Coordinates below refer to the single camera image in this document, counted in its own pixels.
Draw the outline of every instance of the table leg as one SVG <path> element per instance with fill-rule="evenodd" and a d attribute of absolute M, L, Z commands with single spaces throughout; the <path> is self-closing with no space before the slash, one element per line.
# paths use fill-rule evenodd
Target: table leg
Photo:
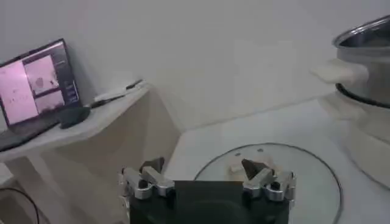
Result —
<path fill-rule="evenodd" d="M 47 185 L 28 158 L 17 158 L 5 164 L 50 223 L 94 223 L 80 209 L 71 205 L 63 195 L 59 195 Z"/>
<path fill-rule="evenodd" d="M 54 180 L 52 173 L 44 161 L 44 159 L 41 157 L 41 155 L 31 155 L 28 156 L 28 159 L 31 163 L 31 165 L 34 167 L 34 169 L 39 173 L 42 180 L 53 189 L 53 191 L 59 195 L 60 197 L 65 197 L 64 192 L 61 190 L 61 187 L 57 184 L 57 182 Z"/>

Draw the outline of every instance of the white wall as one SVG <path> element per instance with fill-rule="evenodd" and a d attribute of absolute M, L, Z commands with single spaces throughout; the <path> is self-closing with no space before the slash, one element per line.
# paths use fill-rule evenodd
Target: white wall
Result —
<path fill-rule="evenodd" d="M 308 67 L 334 56 L 334 36 L 389 10 L 388 0 L 2 0 L 0 60 L 64 37 L 86 99 L 132 71 L 183 130 L 330 91 Z"/>

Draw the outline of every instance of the laptop screen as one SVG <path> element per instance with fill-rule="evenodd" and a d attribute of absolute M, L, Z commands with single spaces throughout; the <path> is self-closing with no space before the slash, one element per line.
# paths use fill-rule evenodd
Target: laptop screen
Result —
<path fill-rule="evenodd" d="M 79 103 L 63 40 L 0 67 L 0 97 L 8 125 Z"/>

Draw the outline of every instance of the laptop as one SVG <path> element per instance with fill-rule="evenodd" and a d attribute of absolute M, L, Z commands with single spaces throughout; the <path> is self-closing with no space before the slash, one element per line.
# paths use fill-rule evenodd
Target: laptop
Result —
<path fill-rule="evenodd" d="M 64 39 L 0 65 L 0 106 L 8 126 L 0 152 L 57 125 L 60 110 L 81 106 Z"/>

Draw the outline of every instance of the pot handle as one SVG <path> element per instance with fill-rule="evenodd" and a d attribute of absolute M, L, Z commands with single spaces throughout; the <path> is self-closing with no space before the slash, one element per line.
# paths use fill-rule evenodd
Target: pot handle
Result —
<path fill-rule="evenodd" d="M 364 65 L 349 63 L 337 58 L 310 69 L 310 73 L 328 84 L 352 84 L 358 81 L 366 81 L 369 78 L 369 71 Z"/>
<path fill-rule="evenodd" d="M 367 115 L 361 107 L 344 99 L 340 93 L 323 96 L 319 99 L 319 103 L 331 117 L 337 120 L 357 121 Z"/>

